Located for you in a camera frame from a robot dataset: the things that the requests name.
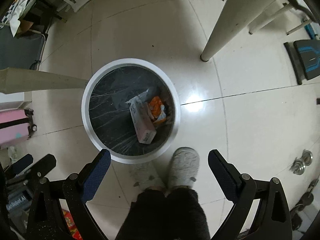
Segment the person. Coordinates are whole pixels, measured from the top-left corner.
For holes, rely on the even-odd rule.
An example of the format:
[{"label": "person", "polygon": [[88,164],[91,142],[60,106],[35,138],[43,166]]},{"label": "person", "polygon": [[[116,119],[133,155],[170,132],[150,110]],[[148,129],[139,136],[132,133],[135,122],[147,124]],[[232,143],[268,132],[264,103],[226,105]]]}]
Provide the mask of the person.
[{"label": "person", "polygon": [[192,189],[199,170],[200,157],[191,148],[177,149],[172,157],[168,191],[151,162],[131,170],[142,193],[132,202],[129,214],[116,240],[208,240],[208,224]]}]

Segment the black rubber foot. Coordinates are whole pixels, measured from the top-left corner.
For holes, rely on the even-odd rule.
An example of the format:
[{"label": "black rubber foot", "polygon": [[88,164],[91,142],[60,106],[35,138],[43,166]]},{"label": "black rubber foot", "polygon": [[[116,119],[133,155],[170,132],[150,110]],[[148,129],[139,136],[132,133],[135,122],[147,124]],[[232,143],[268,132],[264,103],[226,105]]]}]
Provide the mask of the black rubber foot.
[{"label": "black rubber foot", "polygon": [[202,55],[200,55],[200,59],[201,59],[203,62],[208,62],[208,61],[209,61],[209,59],[208,59],[208,60],[203,60],[201,56],[202,56]]}]

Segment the round trash bin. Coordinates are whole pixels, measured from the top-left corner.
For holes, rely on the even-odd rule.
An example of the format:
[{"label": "round trash bin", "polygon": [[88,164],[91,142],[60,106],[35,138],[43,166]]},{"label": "round trash bin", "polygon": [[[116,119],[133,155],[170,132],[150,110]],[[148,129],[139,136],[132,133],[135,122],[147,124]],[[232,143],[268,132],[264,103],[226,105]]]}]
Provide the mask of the round trash bin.
[{"label": "round trash bin", "polygon": [[[144,94],[150,102],[159,96],[166,121],[150,144],[139,143],[128,101]],[[85,88],[81,105],[84,128],[98,150],[108,149],[121,163],[144,163],[170,146],[180,124],[178,94],[167,75],[150,62],[135,58],[115,60],[98,70]]]}]

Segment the black pants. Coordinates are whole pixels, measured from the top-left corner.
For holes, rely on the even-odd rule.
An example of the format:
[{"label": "black pants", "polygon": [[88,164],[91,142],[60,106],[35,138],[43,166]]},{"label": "black pants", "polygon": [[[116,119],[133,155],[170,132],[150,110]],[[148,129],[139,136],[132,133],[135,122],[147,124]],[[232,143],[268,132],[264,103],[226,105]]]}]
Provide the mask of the black pants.
[{"label": "black pants", "polygon": [[198,194],[178,188],[166,198],[146,190],[131,204],[116,240],[209,240],[210,234]]}]

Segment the shoe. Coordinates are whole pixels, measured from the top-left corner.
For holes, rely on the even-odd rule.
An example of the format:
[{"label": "shoe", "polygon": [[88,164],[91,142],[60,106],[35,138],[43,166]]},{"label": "shoe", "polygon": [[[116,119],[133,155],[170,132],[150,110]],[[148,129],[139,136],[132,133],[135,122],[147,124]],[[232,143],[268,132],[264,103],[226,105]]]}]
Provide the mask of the shoe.
[{"label": "shoe", "polygon": [[192,188],[199,171],[200,157],[196,150],[188,147],[177,149],[171,160],[168,189]]},{"label": "shoe", "polygon": [[139,187],[142,191],[149,187],[165,189],[165,185],[159,177],[152,162],[131,164],[130,175],[134,179],[134,187]]}]

